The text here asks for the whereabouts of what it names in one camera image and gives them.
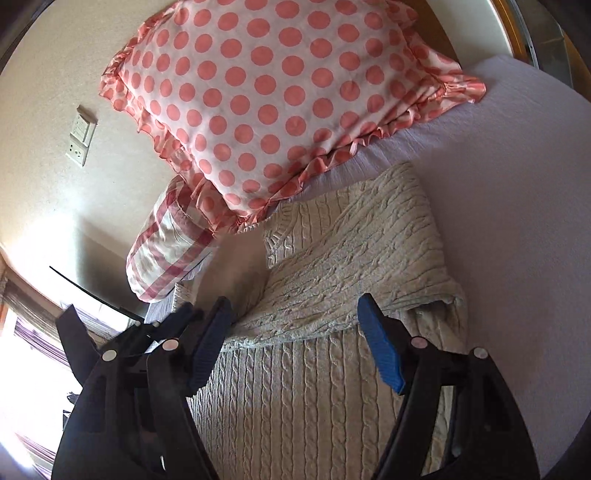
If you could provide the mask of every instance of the electrical outlet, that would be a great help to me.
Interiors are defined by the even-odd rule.
[[[80,143],[73,135],[70,135],[66,157],[76,162],[79,167],[83,167],[88,155],[88,147]]]

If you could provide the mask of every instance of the blue rubber tip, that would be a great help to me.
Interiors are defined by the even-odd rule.
[[[382,321],[388,319],[384,317],[370,294],[366,293],[359,298],[357,317],[369,349],[374,356],[380,377],[382,377],[384,383],[400,395],[405,386],[400,356],[388,339],[388,334],[382,325]]]

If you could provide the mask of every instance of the wall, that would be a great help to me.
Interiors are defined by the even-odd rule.
[[[51,265],[116,306],[141,309],[125,256],[173,172],[98,85],[113,55],[167,3],[56,1],[0,74],[0,246],[40,291],[54,278]],[[98,119],[84,168],[64,156],[78,105]]]

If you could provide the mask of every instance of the beige cable knit sweater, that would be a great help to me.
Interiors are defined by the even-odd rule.
[[[400,164],[285,203],[262,227],[267,287],[191,401],[198,430],[224,479],[369,479],[401,399],[356,325],[358,297],[370,292],[413,335],[463,349],[462,292],[427,198]],[[446,390],[426,472],[443,454],[450,407]]]

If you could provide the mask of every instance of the red and white checkered fabric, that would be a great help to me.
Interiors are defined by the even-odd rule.
[[[127,257],[127,278],[142,301],[162,300],[208,253],[213,235],[180,175],[160,196]]]

